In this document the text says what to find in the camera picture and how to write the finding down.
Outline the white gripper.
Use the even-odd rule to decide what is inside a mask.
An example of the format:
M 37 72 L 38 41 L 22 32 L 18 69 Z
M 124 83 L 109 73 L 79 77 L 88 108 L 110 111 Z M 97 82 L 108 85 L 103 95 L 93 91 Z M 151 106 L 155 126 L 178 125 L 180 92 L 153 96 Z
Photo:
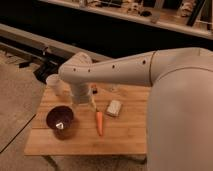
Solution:
M 72 101 L 75 104 L 84 104 L 90 101 L 91 90 L 86 83 L 73 84 L 70 86 L 70 88 L 72 93 Z

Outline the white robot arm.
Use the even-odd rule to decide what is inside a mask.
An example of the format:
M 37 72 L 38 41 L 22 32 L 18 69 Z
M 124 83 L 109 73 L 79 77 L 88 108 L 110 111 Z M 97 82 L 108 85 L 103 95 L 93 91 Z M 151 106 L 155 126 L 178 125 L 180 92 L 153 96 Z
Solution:
M 213 50 L 155 50 L 98 63 L 78 52 L 59 76 L 74 99 L 91 82 L 149 87 L 148 171 L 213 171 Z

